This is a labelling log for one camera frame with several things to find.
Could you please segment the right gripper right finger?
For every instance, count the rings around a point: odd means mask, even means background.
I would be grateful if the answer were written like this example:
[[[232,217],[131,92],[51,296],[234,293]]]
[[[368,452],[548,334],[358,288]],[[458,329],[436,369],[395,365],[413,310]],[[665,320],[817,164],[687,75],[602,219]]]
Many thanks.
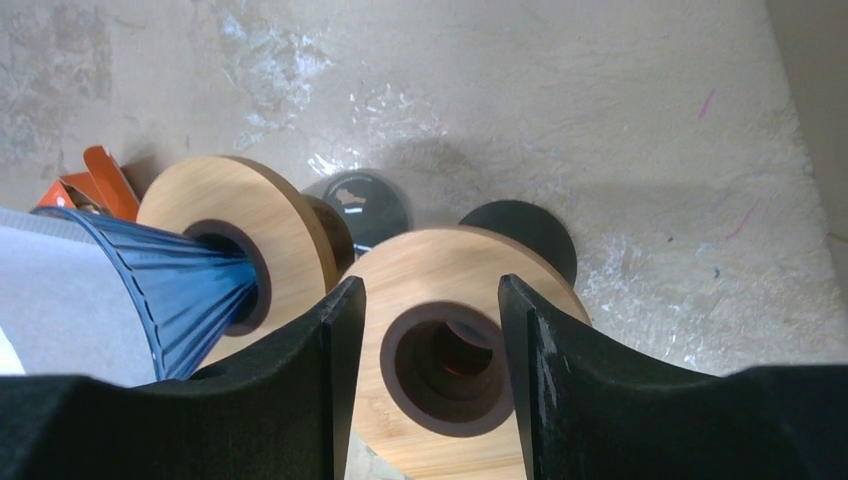
[[[721,377],[642,354],[516,275],[498,288],[530,479],[843,479],[847,369]]]

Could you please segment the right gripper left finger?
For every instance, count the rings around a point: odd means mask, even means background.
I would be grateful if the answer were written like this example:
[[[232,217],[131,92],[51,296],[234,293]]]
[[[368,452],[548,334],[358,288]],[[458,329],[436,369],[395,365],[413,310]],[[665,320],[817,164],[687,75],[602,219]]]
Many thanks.
[[[311,310],[186,380],[1,380],[5,479],[341,479],[366,289]]]

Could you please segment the red black coffee carafe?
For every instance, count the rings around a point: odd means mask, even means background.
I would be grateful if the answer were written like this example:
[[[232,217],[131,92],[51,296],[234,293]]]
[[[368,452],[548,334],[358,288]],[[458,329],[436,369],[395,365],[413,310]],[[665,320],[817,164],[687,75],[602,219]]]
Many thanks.
[[[461,226],[508,237],[540,256],[569,287],[577,277],[577,252],[566,226],[551,212],[522,200],[497,200],[466,214]],[[459,320],[437,324],[430,353],[436,367],[457,377],[479,375],[494,359],[493,342]]]

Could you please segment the blue glass dripper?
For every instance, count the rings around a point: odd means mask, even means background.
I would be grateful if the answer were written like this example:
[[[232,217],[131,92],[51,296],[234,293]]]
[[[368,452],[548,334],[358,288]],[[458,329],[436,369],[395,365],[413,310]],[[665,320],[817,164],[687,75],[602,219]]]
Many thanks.
[[[32,212],[70,222],[101,248],[138,313],[159,380],[188,378],[258,298],[256,269],[235,246],[57,206]]]

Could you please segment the grey glass carafe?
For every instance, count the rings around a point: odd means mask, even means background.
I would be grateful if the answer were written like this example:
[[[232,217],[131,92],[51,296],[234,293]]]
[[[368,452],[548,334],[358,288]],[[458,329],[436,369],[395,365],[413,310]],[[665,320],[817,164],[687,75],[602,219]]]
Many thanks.
[[[340,274],[375,246],[412,226],[405,200],[375,171],[335,174],[302,194],[327,233]]]

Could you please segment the white paper coffee filter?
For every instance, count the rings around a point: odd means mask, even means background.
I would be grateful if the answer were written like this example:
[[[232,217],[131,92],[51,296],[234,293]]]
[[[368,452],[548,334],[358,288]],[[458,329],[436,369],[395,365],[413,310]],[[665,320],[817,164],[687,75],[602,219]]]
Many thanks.
[[[1,211],[1,373],[157,379],[124,282],[74,221]]]

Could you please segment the orange coffee filter box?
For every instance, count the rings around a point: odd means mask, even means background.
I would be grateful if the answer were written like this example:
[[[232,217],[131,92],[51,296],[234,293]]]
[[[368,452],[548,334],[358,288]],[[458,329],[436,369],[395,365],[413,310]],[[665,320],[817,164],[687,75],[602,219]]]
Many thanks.
[[[84,171],[60,175],[36,206],[84,210],[135,222],[139,197],[110,151],[102,145],[88,147],[83,162]]]

